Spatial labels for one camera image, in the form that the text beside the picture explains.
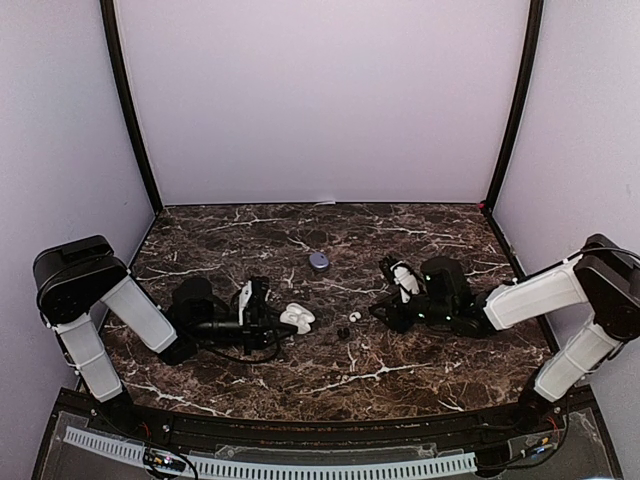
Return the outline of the white earbud charging case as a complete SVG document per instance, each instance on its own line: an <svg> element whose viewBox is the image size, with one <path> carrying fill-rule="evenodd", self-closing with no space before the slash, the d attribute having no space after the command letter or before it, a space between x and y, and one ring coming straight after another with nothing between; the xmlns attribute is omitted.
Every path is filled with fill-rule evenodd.
<svg viewBox="0 0 640 480"><path fill-rule="evenodd" d="M283 324L295 326L299 335L305 335L311 331L311 325L315 322L315 315L298 303L290 303L280 314L279 320Z"/></svg>

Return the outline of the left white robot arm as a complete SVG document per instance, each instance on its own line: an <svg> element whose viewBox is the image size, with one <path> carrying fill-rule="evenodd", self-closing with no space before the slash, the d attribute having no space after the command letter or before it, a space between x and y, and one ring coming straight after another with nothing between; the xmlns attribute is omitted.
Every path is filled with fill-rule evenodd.
<svg viewBox="0 0 640 480"><path fill-rule="evenodd" d="M252 353L270 349L265 362L277 358L284 339L296 325L282 321L267 302L269 282L249 279L224 301L204 277L191 277L162 308L141 286L130 268L116 257L108 240L94 235L51 247L34 259L36 305L66 359L101 406L101 417L120 436L141 427L140 412L106 351L95 310L116 316L164 364L179 365L201 350L225 358L226 347L238 347L234 360L253 364Z"/></svg>

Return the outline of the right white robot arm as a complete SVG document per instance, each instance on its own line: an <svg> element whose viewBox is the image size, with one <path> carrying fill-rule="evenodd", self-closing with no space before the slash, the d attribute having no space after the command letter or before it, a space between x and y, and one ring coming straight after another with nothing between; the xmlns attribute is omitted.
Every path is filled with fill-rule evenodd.
<svg viewBox="0 0 640 480"><path fill-rule="evenodd" d="M395 291L369 312L396 333L422 324L480 339L565 307L590 307L581 329L530 378L511 410L510 424L521 434L534 432L549 405L639 336L639 256L601 234L549 267L480 294L450 257L433 257L414 271L387 256L379 267Z"/></svg>

